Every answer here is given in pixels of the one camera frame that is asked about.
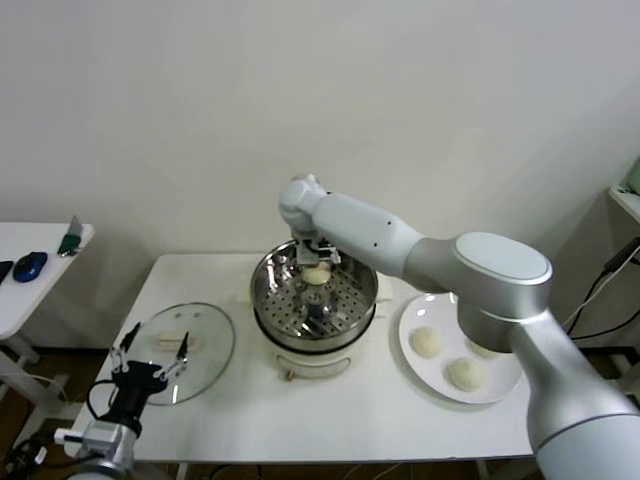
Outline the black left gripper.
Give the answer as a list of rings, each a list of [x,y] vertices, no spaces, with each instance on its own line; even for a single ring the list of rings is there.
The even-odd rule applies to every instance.
[[[141,327],[138,322],[124,335],[118,346],[110,350],[113,381],[117,394],[111,405],[111,421],[125,426],[140,426],[140,417],[150,396],[166,389],[166,380],[175,380],[188,363],[189,333],[186,332],[174,361],[162,369],[160,365],[129,361],[127,353]]]

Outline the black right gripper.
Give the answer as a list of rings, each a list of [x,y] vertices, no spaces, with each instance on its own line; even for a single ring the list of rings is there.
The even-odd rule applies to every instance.
[[[318,257],[328,257],[327,261],[331,265],[339,265],[342,263],[340,252],[324,238],[302,240],[302,246],[309,253]]]

